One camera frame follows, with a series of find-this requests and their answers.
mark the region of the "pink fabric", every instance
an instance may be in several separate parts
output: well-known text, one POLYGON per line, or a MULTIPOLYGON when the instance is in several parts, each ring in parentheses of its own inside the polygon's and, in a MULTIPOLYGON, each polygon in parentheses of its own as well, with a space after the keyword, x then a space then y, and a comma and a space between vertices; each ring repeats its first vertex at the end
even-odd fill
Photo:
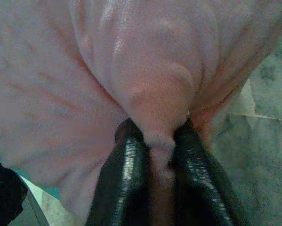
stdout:
POLYGON ((0 0, 2 163, 58 187, 85 221, 131 117, 169 190, 173 131, 190 111, 209 147, 213 119, 281 32, 282 0, 0 0))

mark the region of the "gray floor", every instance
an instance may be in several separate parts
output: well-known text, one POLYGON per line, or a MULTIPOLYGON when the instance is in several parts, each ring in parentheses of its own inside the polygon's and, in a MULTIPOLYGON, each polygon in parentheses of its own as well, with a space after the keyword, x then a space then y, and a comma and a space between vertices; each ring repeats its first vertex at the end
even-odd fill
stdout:
MULTIPOLYGON (((213 147, 251 223, 282 226, 282 38, 251 75, 213 147)), ((30 187, 51 226, 81 225, 58 200, 30 187)), ((12 226, 36 226, 29 210, 12 226)))

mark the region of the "tile floor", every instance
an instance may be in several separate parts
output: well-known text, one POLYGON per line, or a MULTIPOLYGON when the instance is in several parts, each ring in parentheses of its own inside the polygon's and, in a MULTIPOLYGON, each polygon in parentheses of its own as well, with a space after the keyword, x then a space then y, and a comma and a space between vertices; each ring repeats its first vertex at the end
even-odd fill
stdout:
MULTIPOLYGON (((282 226, 282 38, 249 78, 213 147, 251 223, 282 226)), ((51 226, 82 225, 57 199, 27 183, 51 226)))

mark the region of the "black object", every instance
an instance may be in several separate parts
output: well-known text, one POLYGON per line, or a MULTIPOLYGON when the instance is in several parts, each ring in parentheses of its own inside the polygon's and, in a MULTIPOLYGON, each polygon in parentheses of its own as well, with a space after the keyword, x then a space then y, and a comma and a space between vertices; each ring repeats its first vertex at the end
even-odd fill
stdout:
POLYGON ((149 225, 149 150, 130 119, 116 131, 104 163, 86 226, 149 225))
POLYGON ((203 148, 189 119, 176 130, 174 140, 176 225, 247 225, 226 173, 203 148))
POLYGON ((7 226, 22 211, 28 188, 12 170, 0 164, 0 226, 7 226))

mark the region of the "teal fabric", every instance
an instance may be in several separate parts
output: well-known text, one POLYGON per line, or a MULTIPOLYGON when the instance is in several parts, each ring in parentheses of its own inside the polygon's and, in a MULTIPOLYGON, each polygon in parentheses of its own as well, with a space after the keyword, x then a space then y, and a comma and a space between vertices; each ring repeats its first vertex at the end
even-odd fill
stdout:
MULTIPOLYGON (((25 179, 30 180, 29 176, 26 173, 20 171, 19 169, 12 169, 12 170, 18 175, 24 177, 25 179)), ((58 200, 60 200, 59 190, 57 188, 41 187, 41 189, 49 193, 53 197, 57 198, 58 200)))

